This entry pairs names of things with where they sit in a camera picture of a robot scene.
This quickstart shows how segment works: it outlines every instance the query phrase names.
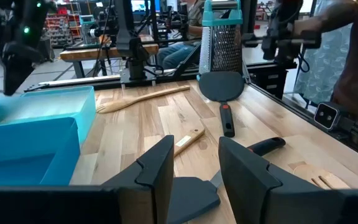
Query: teal bin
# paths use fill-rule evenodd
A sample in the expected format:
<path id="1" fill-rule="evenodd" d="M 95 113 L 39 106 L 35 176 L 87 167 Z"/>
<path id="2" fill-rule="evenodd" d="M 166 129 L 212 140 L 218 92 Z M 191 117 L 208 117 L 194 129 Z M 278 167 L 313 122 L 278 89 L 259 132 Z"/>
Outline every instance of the teal bin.
<path id="1" fill-rule="evenodd" d="M 92 86 L 36 91 L 18 97 L 0 98 L 0 125 L 71 117 L 77 123 L 80 143 L 86 139 L 95 115 Z"/>
<path id="2" fill-rule="evenodd" d="M 68 185 L 80 145 L 74 118 L 0 125 L 0 186 Z"/>

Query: black kitchen utensil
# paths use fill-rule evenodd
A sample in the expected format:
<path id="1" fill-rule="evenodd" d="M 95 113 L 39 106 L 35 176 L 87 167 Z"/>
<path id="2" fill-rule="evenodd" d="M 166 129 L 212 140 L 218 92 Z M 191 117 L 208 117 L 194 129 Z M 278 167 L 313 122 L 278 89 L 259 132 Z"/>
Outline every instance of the black kitchen utensil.
<path id="1" fill-rule="evenodd" d="M 228 101 L 235 100 L 244 90 L 244 79 L 238 72 L 207 72 L 199 80 L 200 90 L 205 97 L 220 102 L 223 134 L 234 137 L 234 124 Z"/>

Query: wooden utensil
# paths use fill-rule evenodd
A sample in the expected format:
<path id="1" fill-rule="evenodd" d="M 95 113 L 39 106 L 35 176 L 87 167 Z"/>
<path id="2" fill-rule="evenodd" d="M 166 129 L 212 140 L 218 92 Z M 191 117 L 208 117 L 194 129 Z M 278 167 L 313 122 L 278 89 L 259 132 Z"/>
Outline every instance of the wooden utensil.
<path id="1" fill-rule="evenodd" d="M 350 187 L 334 174 L 309 164 L 300 165 L 293 171 L 298 176 L 322 189 L 349 189 Z"/>
<path id="2" fill-rule="evenodd" d="M 205 133 L 205 128 L 191 130 L 185 137 L 175 144 L 173 157 L 179 155 L 183 150 L 189 147 L 193 142 L 199 139 Z"/>
<path id="3" fill-rule="evenodd" d="M 137 103 L 142 100 L 148 100 L 148 99 L 151 99 L 154 97 L 163 96 L 163 95 L 166 95 L 169 93 L 176 93 L 178 91 L 189 90 L 189 89 L 190 89 L 190 86 L 185 85 L 185 86 L 170 88 L 167 90 L 157 91 L 155 93 L 149 93 L 144 96 L 138 96 L 138 97 L 134 97 L 134 98 L 121 99 L 121 100 L 116 100 L 116 101 L 112 101 L 112 102 L 107 102 L 107 103 L 103 103 L 103 104 L 99 105 L 96 109 L 96 112 L 98 112 L 98 113 L 114 112 L 117 110 L 121 110 L 127 106 L 133 105 L 134 103 Z"/>

